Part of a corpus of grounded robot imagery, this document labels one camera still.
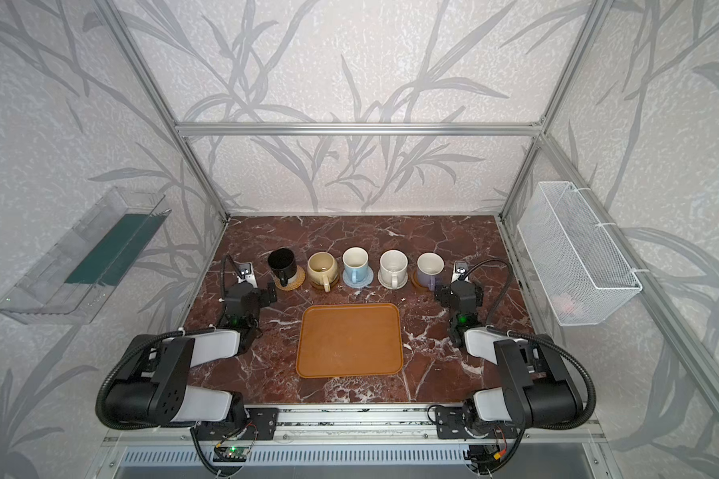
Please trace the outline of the amber brown round coaster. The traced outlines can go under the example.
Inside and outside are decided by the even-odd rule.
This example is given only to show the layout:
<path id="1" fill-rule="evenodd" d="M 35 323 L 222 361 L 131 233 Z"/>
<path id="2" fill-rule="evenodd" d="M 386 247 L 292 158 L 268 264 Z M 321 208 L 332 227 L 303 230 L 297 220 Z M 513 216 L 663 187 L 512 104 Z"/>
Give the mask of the amber brown round coaster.
<path id="1" fill-rule="evenodd" d="M 418 291 L 431 291 L 433 293 L 438 285 L 443 284 L 440 275 L 429 275 L 424 271 L 415 271 L 411 275 L 411 279 L 413 280 L 413 286 Z"/>

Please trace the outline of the white mug purple handle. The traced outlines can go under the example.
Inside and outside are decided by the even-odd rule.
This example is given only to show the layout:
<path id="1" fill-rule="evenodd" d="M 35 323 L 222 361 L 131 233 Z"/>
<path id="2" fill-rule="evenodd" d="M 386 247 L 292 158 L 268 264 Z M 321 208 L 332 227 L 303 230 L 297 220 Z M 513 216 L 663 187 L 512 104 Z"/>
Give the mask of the white mug purple handle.
<path id="1" fill-rule="evenodd" d="M 421 287 L 434 291 L 441 283 L 441 273 L 445 269 L 445 261 L 437 253 L 423 253 L 417 259 L 415 278 Z"/>

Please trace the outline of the woven rattan round coaster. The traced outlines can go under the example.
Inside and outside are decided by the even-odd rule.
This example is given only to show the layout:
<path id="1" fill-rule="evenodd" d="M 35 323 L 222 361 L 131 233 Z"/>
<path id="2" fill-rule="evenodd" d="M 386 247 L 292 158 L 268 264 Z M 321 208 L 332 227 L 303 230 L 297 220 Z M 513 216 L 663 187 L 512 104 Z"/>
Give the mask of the woven rattan round coaster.
<path id="1" fill-rule="evenodd" d="M 305 273 L 305 270 L 298 265 L 297 272 L 288 279 L 288 283 L 286 285 L 282 285 L 279 279 L 275 279 L 275 286 L 280 291 L 294 291 L 295 289 L 299 289 L 304 284 L 306 278 L 307 274 Z"/>

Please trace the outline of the black mug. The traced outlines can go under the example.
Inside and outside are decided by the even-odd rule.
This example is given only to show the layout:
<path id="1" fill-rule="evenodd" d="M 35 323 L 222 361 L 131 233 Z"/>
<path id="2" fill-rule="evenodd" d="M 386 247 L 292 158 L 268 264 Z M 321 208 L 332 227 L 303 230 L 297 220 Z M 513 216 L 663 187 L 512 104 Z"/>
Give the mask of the black mug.
<path id="1" fill-rule="evenodd" d="M 298 266 L 295 253 L 286 247 L 272 251 L 268 257 L 268 265 L 274 278 L 279 279 L 282 285 L 288 283 L 288 279 L 297 272 Z"/>

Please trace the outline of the brown wooden round coaster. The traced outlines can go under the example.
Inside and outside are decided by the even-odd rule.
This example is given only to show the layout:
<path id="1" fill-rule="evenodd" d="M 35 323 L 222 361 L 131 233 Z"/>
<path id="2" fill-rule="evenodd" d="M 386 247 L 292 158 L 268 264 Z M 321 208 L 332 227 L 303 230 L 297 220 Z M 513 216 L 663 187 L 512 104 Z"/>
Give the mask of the brown wooden round coaster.
<path id="1" fill-rule="evenodd" d="M 314 279 L 309 279 L 309 286 L 312 289 L 315 289 L 316 291 L 322 291 L 323 293 L 330 293 L 333 289 L 335 289 L 340 282 L 340 277 L 335 277 L 331 281 L 328 282 L 328 286 L 325 287 L 325 283 L 323 281 L 315 281 Z"/>

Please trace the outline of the white mug cream handle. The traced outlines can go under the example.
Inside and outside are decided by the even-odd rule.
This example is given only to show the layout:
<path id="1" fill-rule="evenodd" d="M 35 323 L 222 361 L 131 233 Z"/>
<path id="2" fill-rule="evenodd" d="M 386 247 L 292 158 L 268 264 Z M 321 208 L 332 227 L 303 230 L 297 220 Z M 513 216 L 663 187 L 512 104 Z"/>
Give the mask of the white mug cream handle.
<path id="1" fill-rule="evenodd" d="M 385 269 L 386 271 L 405 271 L 407 273 L 407 266 L 409 261 L 407 256 L 397 249 L 390 249 L 385 251 L 381 255 L 379 260 L 379 270 Z"/>

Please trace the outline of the beige patterned round coaster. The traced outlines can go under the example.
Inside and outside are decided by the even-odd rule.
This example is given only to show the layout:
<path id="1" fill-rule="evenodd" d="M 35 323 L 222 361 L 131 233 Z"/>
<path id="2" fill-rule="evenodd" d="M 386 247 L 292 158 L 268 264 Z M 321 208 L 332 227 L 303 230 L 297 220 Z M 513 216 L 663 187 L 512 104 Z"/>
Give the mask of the beige patterned round coaster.
<path id="1" fill-rule="evenodd" d="M 385 269 L 379 271 L 379 282 L 383 287 L 392 291 L 404 287 L 408 280 L 409 276 L 405 271 L 386 271 Z"/>

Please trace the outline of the cream yellow mug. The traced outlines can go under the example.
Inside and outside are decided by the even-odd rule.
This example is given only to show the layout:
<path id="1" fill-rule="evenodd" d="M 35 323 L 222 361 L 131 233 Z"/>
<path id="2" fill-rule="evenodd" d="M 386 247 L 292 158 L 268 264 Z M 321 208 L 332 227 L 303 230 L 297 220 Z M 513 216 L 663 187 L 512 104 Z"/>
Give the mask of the cream yellow mug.
<path id="1" fill-rule="evenodd" d="M 333 255 L 320 251 L 309 258 L 307 274 L 308 279 L 323 281 L 327 287 L 329 281 L 339 276 L 339 265 Z"/>

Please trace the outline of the grey round felt coaster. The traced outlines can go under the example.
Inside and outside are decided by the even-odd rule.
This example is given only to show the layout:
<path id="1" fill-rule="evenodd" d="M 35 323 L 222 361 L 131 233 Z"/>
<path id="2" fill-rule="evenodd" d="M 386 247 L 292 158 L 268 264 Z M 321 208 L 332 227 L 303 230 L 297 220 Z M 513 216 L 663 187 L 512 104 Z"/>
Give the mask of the grey round felt coaster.
<path id="1" fill-rule="evenodd" d="M 351 289 L 363 289 L 368 287 L 375 278 L 375 273 L 369 267 L 363 269 L 344 269 L 342 281 Z"/>

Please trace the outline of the white mug blue handle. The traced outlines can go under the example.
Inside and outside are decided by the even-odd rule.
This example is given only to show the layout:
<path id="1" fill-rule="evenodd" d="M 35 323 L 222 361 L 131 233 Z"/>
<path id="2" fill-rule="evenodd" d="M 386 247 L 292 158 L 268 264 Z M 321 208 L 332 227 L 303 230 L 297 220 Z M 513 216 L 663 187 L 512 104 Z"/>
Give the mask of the white mug blue handle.
<path id="1" fill-rule="evenodd" d="M 350 247 L 343 253 L 344 269 L 363 269 L 369 267 L 369 254 L 361 247 Z"/>

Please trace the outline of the green circuit board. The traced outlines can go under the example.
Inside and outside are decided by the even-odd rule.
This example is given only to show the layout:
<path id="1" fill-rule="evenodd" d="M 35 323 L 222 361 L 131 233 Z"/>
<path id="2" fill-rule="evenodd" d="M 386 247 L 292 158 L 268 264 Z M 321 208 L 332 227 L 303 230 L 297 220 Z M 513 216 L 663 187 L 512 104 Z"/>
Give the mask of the green circuit board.
<path id="1" fill-rule="evenodd" d="M 218 443 L 214 446 L 214 461 L 220 463 L 246 462 L 251 455 L 253 442 L 244 444 Z"/>

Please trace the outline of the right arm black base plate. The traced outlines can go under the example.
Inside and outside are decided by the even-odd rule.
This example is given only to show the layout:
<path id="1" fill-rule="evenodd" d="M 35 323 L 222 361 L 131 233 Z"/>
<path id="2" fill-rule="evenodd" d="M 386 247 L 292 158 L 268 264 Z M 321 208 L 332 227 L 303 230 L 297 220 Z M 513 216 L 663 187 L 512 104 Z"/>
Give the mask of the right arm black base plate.
<path id="1" fill-rule="evenodd" d="M 482 421 L 475 412 L 462 406 L 433 404 L 427 407 L 427 418 L 437 429 L 437 438 L 449 439 L 515 439 L 519 429 L 505 421 Z"/>

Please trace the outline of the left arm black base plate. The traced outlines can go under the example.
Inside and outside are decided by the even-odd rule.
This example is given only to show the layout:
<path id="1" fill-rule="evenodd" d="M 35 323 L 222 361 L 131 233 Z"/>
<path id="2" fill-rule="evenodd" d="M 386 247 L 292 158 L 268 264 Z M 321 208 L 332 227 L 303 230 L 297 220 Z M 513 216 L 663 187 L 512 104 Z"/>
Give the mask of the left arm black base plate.
<path id="1" fill-rule="evenodd" d="M 272 440 L 277 427 L 279 409 L 250 408 L 245 413 L 217 422 L 201 422 L 196 427 L 199 441 L 268 441 Z"/>

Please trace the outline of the aluminium front rail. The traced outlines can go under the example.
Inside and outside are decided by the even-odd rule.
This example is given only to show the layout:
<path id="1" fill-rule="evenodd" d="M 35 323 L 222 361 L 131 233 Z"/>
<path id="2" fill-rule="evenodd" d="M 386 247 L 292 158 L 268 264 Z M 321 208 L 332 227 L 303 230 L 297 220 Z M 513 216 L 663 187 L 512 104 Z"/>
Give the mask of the aluminium front rail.
<path id="1" fill-rule="evenodd" d="M 338 444 L 433 444 L 461 442 L 491 444 L 504 439 L 449 439 L 437 438 L 435 425 L 427 418 L 423 403 L 388 404 L 291 404 L 252 405 L 250 408 L 279 409 L 274 438 L 255 441 L 255 445 L 338 445 Z M 109 430 L 103 444 L 127 441 L 137 445 L 191 445 L 188 427 L 153 427 L 133 431 Z M 523 434 L 523 443 L 587 443 L 606 442 L 605 435 L 595 419 L 570 430 L 529 428 Z"/>

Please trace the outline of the aluminium frame corner post right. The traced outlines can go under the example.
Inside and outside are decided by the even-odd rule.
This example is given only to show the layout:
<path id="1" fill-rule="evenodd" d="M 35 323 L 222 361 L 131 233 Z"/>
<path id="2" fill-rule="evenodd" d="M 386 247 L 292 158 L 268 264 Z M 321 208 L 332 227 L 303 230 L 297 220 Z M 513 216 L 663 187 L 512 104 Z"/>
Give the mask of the aluminium frame corner post right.
<path id="1" fill-rule="evenodd" d="M 525 155 L 519 173 L 509 191 L 506 202 L 499 214 L 501 223 L 508 219 L 511 209 L 518 203 L 518 197 L 525 180 L 528 178 L 533 164 L 540 150 L 540 143 L 550 132 L 553 121 L 559 113 L 565 97 L 570 90 L 586 55 L 593 46 L 599 30 L 602 28 L 607 14 L 612 8 L 613 0 L 592 1 L 584 18 L 581 30 L 573 43 L 572 50 L 561 71 L 559 79 L 552 91 L 549 102 L 538 120 L 538 132 L 532 137 L 532 142 Z"/>

